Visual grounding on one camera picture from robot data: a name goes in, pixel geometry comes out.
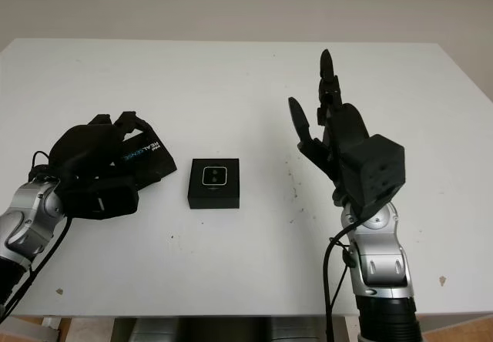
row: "robotic arm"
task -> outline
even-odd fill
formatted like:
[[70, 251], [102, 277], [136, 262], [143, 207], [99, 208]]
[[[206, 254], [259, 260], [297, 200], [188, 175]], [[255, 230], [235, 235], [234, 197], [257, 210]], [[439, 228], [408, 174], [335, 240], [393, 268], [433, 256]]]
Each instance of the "robotic arm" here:
[[[332, 199], [343, 207], [341, 230], [324, 257], [327, 340], [333, 341], [332, 307], [327, 275], [335, 245], [343, 247], [360, 311], [361, 342], [422, 341], [407, 259], [397, 240], [397, 210], [392, 197], [405, 182], [404, 147], [381, 136], [369, 136], [357, 109], [342, 103], [332, 58], [320, 58], [318, 124], [323, 140], [312, 139], [304, 112], [289, 99], [298, 149], [334, 182]], [[350, 245], [340, 239], [346, 235]]]
[[[141, 133], [125, 139], [134, 129]], [[114, 124], [109, 115], [97, 115], [88, 125], [74, 126], [49, 156], [45, 154], [46, 165], [35, 166], [37, 153], [29, 182], [15, 192], [0, 216], [0, 320], [12, 312], [55, 252], [73, 217], [102, 220], [134, 213], [137, 191], [176, 170], [151, 126], [135, 112], [124, 112]], [[64, 216], [65, 229], [33, 270], [32, 261], [47, 247]], [[26, 271], [29, 277], [6, 303]]]

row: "black box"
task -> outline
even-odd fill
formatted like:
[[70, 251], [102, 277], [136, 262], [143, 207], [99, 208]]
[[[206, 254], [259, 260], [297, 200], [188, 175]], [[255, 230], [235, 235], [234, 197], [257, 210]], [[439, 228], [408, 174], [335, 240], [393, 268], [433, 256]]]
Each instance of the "black box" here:
[[188, 203], [190, 209], [240, 208], [240, 161], [193, 159]]

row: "camera lens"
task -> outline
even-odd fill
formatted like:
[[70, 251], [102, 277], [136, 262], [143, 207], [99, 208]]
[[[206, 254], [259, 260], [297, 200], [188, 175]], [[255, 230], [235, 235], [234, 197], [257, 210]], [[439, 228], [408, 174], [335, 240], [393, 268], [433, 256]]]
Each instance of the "camera lens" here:
[[225, 166], [207, 166], [203, 169], [202, 184], [204, 186], [225, 186], [227, 168]]

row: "wire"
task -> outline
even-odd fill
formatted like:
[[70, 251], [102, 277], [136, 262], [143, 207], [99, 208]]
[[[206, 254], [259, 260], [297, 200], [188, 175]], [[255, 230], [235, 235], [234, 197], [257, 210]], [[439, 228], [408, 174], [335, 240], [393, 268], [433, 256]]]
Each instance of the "wire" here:
[[38, 154], [42, 154], [44, 157], [46, 157], [47, 159], [49, 159], [48, 154], [44, 153], [43, 151], [36, 151], [36, 152], [34, 152], [34, 155], [32, 155], [31, 169], [34, 167], [34, 165], [36, 163], [36, 156]]
[[344, 271], [342, 272], [342, 275], [340, 276], [339, 284], [337, 285], [337, 289], [336, 289], [336, 293], [334, 293], [334, 296], [332, 297], [332, 302], [330, 303], [331, 309], [334, 308], [334, 304], [336, 302], [337, 295], [339, 294], [340, 287], [342, 286], [342, 282], [344, 281], [344, 277], [346, 276], [346, 272], [347, 272], [347, 265], [345, 266]]
[[334, 342], [334, 327], [332, 325], [332, 304], [330, 302], [330, 290], [329, 290], [329, 257], [334, 246], [342, 245], [340, 239], [348, 234], [351, 230], [355, 230], [358, 226], [364, 223], [366, 220], [358, 219], [354, 223], [346, 226], [342, 229], [334, 238], [331, 238], [327, 249], [325, 250], [324, 265], [322, 266], [322, 271], [324, 272], [324, 298], [325, 298], [325, 334], [327, 335], [327, 342]]
[[25, 280], [25, 282], [19, 287], [19, 289], [17, 290], [17, 292], [15, 292], [14, 296], [12, 296], [12, 298], [10, 299], [10, 301], [5, 305], [5, 314], [0, 319], [0, 324], [15, 309], [15, 307], [18, 304], [18, 302], [24, 297], [25, 293], [28, 291], [29, 287], [31, 286], [31, 284], [34, 282], [34, 280], [38, 276], [39, 272], [46, 265], [46, 263], [48, 263], [49, 259], [53, 256], [53, 254], [55, 253], [55, 251], [59, 248], [59, 246], [62, 243], [63, 239], [67, 235], [67, 232], [69, 231], [71, 224], [72, 224], [72, 217], [67, 217], [67, 220], [65, 222], [65, 227], [63, 228], [63, 231], [60, 233], [60, 235], [57, 238], [55, 244], [53, 245], [53, 247], [51, 248], [51, 250], [46, 254], [45, 258], [41, 261], [41, 263], [39, 263], [39, 265], [36, 267], [35, 270], [33, 270], [31, 267], [29, 267], [29, 277], [28, 277], [28, 279]]

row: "table surface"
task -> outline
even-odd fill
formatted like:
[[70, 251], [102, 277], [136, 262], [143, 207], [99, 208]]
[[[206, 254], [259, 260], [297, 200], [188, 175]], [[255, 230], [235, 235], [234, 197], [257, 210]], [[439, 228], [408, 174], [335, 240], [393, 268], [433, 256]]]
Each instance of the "table surface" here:
[[[97, 113], [137, 111], [178, 170], [140, 192], [134, 215], [74, 220], [15, 312], [323, 314], [322, 259], [340, 209], [331, 181], [297, 151], [287, 98], [321, 136], [326, 47], [343, 100], [370, 134], [406, 148], [394, 203], [418, 312], [493, 311], [493, 104], [438, 45], [22, 39], [0, 57], [0, 207], [34, 151]], [[214, 157], [240, 159], [239, 210], [188, 207], [192, 158]], [[332, 290], [342, 269], [336, 251]], [[357, 312], [349, 277], [334, 312]]]

